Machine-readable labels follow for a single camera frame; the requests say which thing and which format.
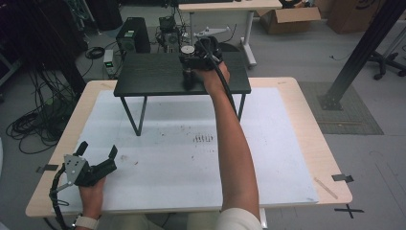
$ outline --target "office chair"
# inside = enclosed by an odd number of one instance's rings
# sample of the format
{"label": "office chair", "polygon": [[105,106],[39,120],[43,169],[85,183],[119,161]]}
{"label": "office chair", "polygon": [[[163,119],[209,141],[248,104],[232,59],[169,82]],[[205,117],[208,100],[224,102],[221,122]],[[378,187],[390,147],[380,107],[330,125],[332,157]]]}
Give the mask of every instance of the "office chair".
{"label": "office chair", "polygon": [[397,47],[397,45],[403,40],[403,38],[406,36],[406,27],[403,29],[403,31],[397,36],[397,38],[392,42],[392,44],[389,46],[388,50],[385,52],[385,54],[380,55],[376,51],[372,53],[372,55],[368,58],[368,61],[375,61],[379,63],[379,74],[376,74],[373,76],[375,80],[380,80],[382,77],[386,74],[386,66],[392,66],[398,70],[400,70],[397,75],[400,77],[405,77],[406,76],[406,66],[399,64],[398,62],[395,61],[395,58],[398,56],[398,53],[393,53],[394,49]]}

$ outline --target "black table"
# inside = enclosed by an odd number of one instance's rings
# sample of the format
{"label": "black table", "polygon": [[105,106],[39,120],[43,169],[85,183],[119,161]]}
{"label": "black table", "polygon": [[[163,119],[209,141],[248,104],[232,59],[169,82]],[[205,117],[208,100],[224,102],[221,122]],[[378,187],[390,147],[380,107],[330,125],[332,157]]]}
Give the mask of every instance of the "black table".
{"label": "black table", "polygon": [[[114,96],[120,97],[125,112],[137,136],[141,135],[148,96],[207,95],[202,83],[193,89],[183,87],[182,64],[179,54],[136,54],[127,53],[122,73],[114,89]],[[241,94],[238,118],[241,118],[245,95],[251,93],[251,86],[240,52],[223,53],[231,74],[229,82],[232,94]],[[125,97],[144,97],[139,127],[134,123]]]}

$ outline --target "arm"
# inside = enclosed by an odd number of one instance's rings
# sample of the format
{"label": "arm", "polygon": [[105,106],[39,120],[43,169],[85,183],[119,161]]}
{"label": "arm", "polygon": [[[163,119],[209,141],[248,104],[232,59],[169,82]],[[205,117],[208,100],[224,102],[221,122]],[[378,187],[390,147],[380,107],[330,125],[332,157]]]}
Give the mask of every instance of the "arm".
{"label": "arm", "polygon": [[[228,81],[230,73],[224,62],[220,63],[219,68]],[[214,70],[196,72],[203,77],[206,91],[214,105],[223,192],[222,210],[241,208],[259,219],[259,192],[254,164],[241,125],[217,73]]]}
{"label": "arm", "polygon": [[[102,200],[105,178],[101,179],[92,187],[79,187],[83,216],[91,219],[99,219],[102,214]],[[75,230],[88,230],[88,228],[77,227]]]}

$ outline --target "black tape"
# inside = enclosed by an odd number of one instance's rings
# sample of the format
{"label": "black tape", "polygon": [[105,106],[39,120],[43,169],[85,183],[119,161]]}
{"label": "black tape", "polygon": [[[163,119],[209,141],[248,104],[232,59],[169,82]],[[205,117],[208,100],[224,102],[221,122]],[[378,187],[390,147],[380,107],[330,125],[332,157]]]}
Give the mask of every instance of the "black tape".
{"label": "black tape", "polygon": [[354,215],[352,213],[365,213],[364,210],[361,209],[351,209],[348,204],[346,204],[347,209],[334,209],[335,212],[349,212],[350,217],[354,219]]}
{"label": "black tape", "polygon": [[44,167],[38,167],[37,173],[44,173],[45,171],[56,171],[58,165],[45,165]]}
{"label": "black tape", "polygon": [[354,179],[352,178],[352,175],[344,175],[344,174],[332,175],[332,179],[333,179],[334,181],[342,181],[342,180],[345,180],[346,183],[350,183],[350,182],[354,181]]}

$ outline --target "desk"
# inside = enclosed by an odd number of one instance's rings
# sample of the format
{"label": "desk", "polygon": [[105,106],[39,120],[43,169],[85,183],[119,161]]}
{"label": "desk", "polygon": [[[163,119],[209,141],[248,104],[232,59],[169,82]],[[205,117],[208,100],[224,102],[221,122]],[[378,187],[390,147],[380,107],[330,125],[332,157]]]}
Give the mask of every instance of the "desk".
{"label": "desk", "polygon": [[242,48],[248,58],[248,68],[257,65],[253,52],[250,47],[250,34],[251,25],[254,18],[254,11],[256,10],[274,10],[282,7],[278,0],[241,0],[241,2],[230,3],[211,3],[211,4],[180,4],[179,10],[188,12],[191,21],[191,45],[193,45],[193,24],[192,16],[195,12],[214,12],[214,11],[248,11],[247,25],[245,28],[245,37],[241,38]]}
{"label": "desk", "polygon": [[[116,83],[115,80],[95,80],[87,84],[49,164],[60,165],[63,154],[74,152],[99,92],[113,90]],[[319,196],[317,204],[351,202],[352,195],[346,182],[336,182],[331,177],[340,174],[340,170],[297,82],[292,78],[255,78],[250,79],[250,84],[252,87],[278,87],[313,178]],[[55,174],[44,172],[27,206],[27,216],[40,218],[54,215],[48,193]]]}
{"label": "desk", "polygon": [[[251,92],[248,76],[239,52],[224,52],[224,60],[233,78],[229,87],[232,94],[241,94],[238,118],[241,118],[245,95]],[[148,96],[206,95],[201,83],[186,90],[182,82],[182,64],[179,54],[127,54],[118,79],[114,96],[120,97],[125,112],[137,136],[141,135]],[[129,111],[125,97],[144,97],[141,118],[138,127]]]}

